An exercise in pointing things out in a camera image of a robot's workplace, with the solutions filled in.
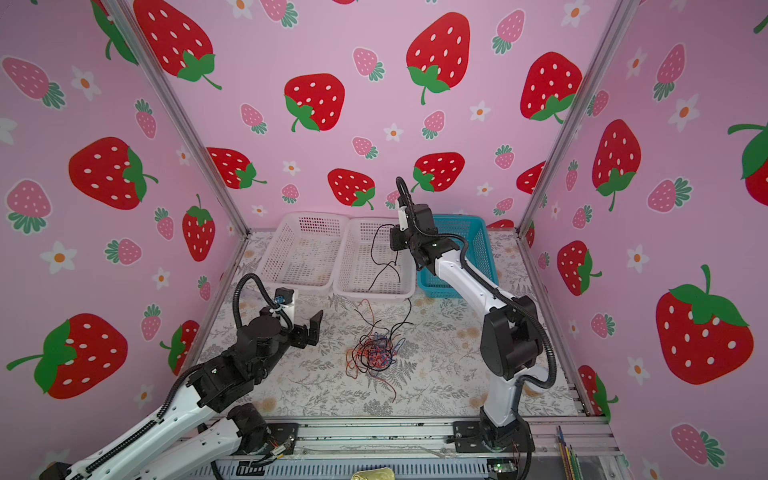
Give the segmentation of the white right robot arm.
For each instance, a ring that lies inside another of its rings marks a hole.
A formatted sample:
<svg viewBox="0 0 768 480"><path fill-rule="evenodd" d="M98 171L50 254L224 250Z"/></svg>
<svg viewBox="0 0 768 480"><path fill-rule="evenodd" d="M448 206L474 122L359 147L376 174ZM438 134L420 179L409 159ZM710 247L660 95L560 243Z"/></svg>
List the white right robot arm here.
<svg viewBox="0 0 768 480"><path fill-rule="evenodd" d="M515 297L492 282L468 259L469 241L441 233L431 209L413 202L403 178L396 178L399 225L390 230L394 251L410 252L416 268L446 282L481 316L482 359L493 375L480 410L479 438L490 451L521 446L531 454L530 425L519 412L524 386L550 389L557 378L552 342L527 296Z"/></svg>

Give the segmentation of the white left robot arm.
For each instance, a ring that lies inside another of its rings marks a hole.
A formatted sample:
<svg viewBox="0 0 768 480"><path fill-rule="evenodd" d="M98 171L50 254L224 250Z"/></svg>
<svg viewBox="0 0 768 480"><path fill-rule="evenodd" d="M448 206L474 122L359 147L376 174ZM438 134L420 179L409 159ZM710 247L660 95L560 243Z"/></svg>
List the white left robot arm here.
<svg viewBox="0 0 768 480"><path fill-rule="evenodd" d="M293 320L295 293L268 293L254 273L237 283L232 300L236 341L181 373L161 406L97 453L73 464L54 462L42 479L180 479L230 455L259 454L259 465L289 447L258 409L241 403L291 348L319 342L323 314Z"/></svg>

